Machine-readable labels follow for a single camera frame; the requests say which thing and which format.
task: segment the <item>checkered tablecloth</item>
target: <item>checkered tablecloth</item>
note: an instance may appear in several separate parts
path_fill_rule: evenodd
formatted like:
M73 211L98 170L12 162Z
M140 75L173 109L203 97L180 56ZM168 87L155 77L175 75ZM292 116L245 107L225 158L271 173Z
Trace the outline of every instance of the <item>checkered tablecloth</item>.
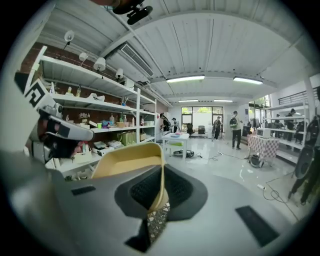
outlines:
M279 140L276 138L262 138L256 135L248 135L248 147L260 153L260 160L274 158L279 148Z

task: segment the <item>shelving unit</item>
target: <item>shelving unit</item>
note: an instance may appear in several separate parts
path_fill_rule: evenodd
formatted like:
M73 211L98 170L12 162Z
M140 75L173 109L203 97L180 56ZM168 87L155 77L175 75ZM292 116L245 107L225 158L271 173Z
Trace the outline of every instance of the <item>shelving unit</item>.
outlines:
M155 125L140 126L140 116L146 116L148 120L154 121L156 123L156 113L140 109L140 105L144 104L154 104L154 109L157 109L157 100L152 100L144 95L141 95L141 91L130 89L106 76L99 73L86 69L82 66L74 65L72 63L59 60L52 57L44 56L47 47L43 46L39 52L29 74L25 92L30 88L33 76L39 66L42 67L43 78L49 82L58 82L65 85L78 86L111 95L113 97L121 99L122 97L127 97L129 101L136 103L136 108L129 106L122 106L119 104L114 104L110 102L104 102L99 100L94 100L92 98L82 98L63 94L53 94L52 98L64 108L69 109L84 109L84 110L96 110L96 111L106 111L114 113L124 113L132 114L135 117L136 126L134 127L124 127L124 128L93 128L91 129L95 133L109 133L109 132L119 132L119 131L136 131L136 141L137 143L145 143L149 141L155 141L156 139L156 127ZM147 129L150 137L140 141L140 130ZM90 164L98 162L101 157L95 153L92 153L92 160L83 164L73 163L71 159L61 159L60 167L58 168L61 172L67 172L70 170L78 169L80 167L85 167Z
M279 106L266 108L266 110L271 110L271 111L280 111L280 110L286 110L286 109L288 109L288 111L290 111L292 108L297 108L297 107L303 107L303 115L264 118L264 120L301 120L301 121L304 121L304 129L303 129L304 131L299 132L299 134L303 135L302 144L296 143L294 138L292 138L291 141L287 141L285 139L279 139L279 142L281 144L290 146L292 151L294 150L294 148L302 150L305 145L307 122L309 122L309 120L307 119L307 113L306 113L306 109L308 108L308 105L305 103L305 101L302 101L302 102L293 102L293 103L282 104ZM289 129L273 129L273 128L264 128L264 129L271 130L271 131L277 131L277 132L284 132L284 133L296 133L295 130L289 130ZM298 157L291 154L290 152L291 151L289 149L284 150L284 149L279 148L277 150L276 154L277 154L277 156L282 157L284 159L287 159L287 160L296 164L298 162Z

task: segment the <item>bottle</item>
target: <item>bottle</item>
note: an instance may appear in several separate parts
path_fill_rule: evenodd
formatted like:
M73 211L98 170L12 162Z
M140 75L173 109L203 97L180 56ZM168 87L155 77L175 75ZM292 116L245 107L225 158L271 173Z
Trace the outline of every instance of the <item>bottle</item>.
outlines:
M115 118L114 118L114 116L112 115L112 113L111 113L111 116L110 116L110 123L111 123L111 125L112 126L114 126L115 125Z
M79 84L78 90L76 90L76 96L80 97L80 93L81 93L81 85Z

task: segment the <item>white table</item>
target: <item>white table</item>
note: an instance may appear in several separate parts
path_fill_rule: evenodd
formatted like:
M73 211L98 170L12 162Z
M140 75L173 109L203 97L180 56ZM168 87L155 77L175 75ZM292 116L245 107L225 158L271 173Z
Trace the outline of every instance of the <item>white table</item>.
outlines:
M163 151L165 151L166 147L169 147L169 144L166 144L166 141L181 141L183 142L183 155L182 155L182 160L186 159L187 156L187 145L188 145L188 140L189 140L189 134L188 133L183 133L179 137L171 137L171 135L174 133L169 133L165 136L162 137L162 148Z

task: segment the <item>air conditioning vent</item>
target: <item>air conditioning vent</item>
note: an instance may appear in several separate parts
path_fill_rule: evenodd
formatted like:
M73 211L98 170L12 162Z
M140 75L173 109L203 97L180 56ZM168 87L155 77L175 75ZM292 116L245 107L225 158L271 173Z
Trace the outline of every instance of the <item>air conditioning vent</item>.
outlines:
M154 75L151 68L146 64L146 62L133 50L128 44L125 44L121 51L127 55L132 61L134 61L144 72L148 74L149 77Z

